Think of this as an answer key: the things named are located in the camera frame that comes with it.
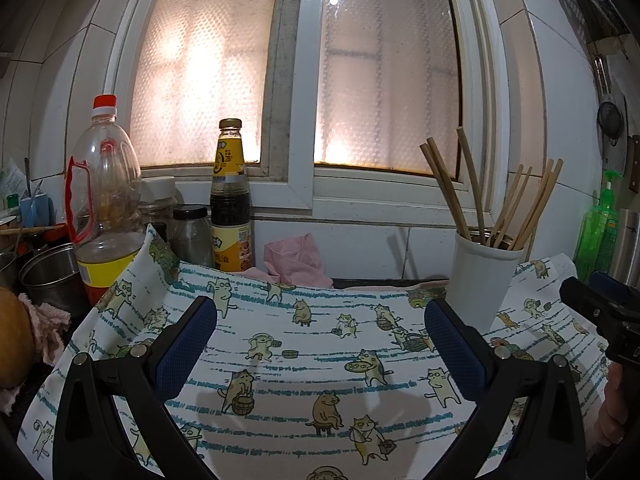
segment finger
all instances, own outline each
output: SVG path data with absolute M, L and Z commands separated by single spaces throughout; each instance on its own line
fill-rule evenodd
M 596 420 L 596 422 L 594 422 L 593 424 L 593 432 L 596 435 L 596 440 L 603 446 L 609 447 L 612 444 L 612 442 L 606 436 L 604 436 L 602 428 L 600 427 L 600 422 L 598 420 Z
M 617 390 L 622 382 L 622 365 L 620 363 L 611 363 L 608 373 L 609 383 L 613 384 L 613 389 Z
M 607 383 L 604 387 L 605 402 L 603 406 L 607 407 L 607 413 L 615 421 L 620 424 L 625 424 L 626 419 L 629 416 L 629 410 L 626 406 L 625 399 L 622 396 L 621 390 L 615 390 L 613 384 Z
M 625 430 L 620 424 L 615 421 L 607 411 L 606 402 L 600 407 L 598 411 L 598 421 L 602 428 L 602 433 L 614 444 L 618 444 L 622 437 L 625 436 Z

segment blue mug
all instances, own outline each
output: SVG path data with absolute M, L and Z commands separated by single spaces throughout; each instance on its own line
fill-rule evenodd
M 31 198 L 20 200 L 20 214 L 24 227 L 44 227 L 50 225 L 49 197 L 46 193 L 40 193 Z

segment pink towel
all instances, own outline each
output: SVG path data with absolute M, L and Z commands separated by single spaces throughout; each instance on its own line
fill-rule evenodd
M 265 244 L 264 266 L 268 274 L 257 267 L 234 274 L 263 282 L 317 288 L 331 288 L 334 284 L 334 280 L 324 275 L 320 252 L 311 233 Z
M 65 349 L 65 344 L 60 337 L 60 332 L 66 332 L 71 324 L 71 314 L 60 310 L 49 303 L 33 306 L 25 293 L 18 296 L 31 319 L 31 333 L 35 343 L 33 362 L 55 366 Z M 0 412 L 11 415 L 11 408 L 15 398 L 20 393 L 22 385 L 9 390 L 0 389 Z

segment frosted glass window pane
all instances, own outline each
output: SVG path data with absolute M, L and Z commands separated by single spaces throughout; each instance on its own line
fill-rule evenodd
M 456 173 L 458 53 L 449 0 L 324 0 L 316 163 Z
M 260 159 L 275 0 L 156 0 L 140 54 L 130 136 L 141 166 L 212 162 L 218 121 L 242 119 Z

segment green dish soap bottle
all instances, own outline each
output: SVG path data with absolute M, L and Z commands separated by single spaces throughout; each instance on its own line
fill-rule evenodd
M 607 184 L 600 192 L 598 205 L 589 209 L 582 220 L 574 256 L 578 279 L 585 283 L 594 270 L 609 272 L 618 234 L 618 212 L 613 209 L 611 181 L 614 177 L 622 178 L 622 175 L 607 170 L 604 177 Z

